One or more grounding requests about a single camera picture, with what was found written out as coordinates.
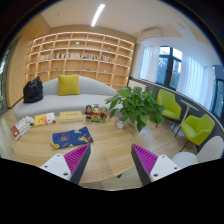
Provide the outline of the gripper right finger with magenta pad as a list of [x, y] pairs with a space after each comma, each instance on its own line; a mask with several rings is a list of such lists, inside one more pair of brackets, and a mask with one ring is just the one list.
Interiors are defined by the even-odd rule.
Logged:
[[132, 145], [131, 155], [143, 186], [180, 170], [166, 155], [157, 156], [136, 144]]

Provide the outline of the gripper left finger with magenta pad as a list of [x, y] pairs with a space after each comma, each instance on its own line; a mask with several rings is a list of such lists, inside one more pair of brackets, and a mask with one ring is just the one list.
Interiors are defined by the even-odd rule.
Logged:
[[81, 180], [90, 154], [91, 146], [89, 144], [85, 144], [65, 155], [59, 153], [55, 154], [41, 166], [41, 169], [72, 183], [78, 184]]

